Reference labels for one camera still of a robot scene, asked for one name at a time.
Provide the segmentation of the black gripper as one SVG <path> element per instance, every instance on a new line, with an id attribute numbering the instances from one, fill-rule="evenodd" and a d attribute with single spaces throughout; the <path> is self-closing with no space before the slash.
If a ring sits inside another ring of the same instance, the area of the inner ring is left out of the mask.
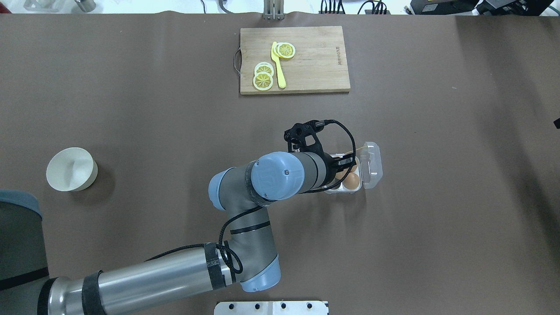
<path id="1" fill-rule="evenodd" d="M 327 153 L 323 154 L 322 161 L 325 163 L 325 180 L 333 180 L 335 175 L 339 172 L 343 172 L 348 168 L 352 168 L 356 165 L 355 156 L 350 153 L 346 155 L 329 155 Z"/>

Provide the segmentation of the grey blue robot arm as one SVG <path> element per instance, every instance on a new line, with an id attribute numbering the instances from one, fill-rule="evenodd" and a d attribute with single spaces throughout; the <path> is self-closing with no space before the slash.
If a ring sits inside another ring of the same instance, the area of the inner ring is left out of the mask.
<path id="1" fill-rule="evenodd" d="M 82 278 L 142 263 L 183 245 L 216 242 L 224 212 L 208 199 L 210 178 L 273 151 L 102 150 L 91 147 L 99 173 L 84 191 L 58 192 L 46 180 L 59 149 L 1 149 L 1 188 L 30 192 L 40 204 L 50 275 Z M 368 311 L 367 287 L 351 266 L 354 242 L 343 231 L 343 206 L 332 196 L 299 195 L 269 210 L 282 277 L 265 291 L 239 284 L 172 301 L 144 314 L 212 314 L 219 301 L 324 300 L 331 314 Z"/>

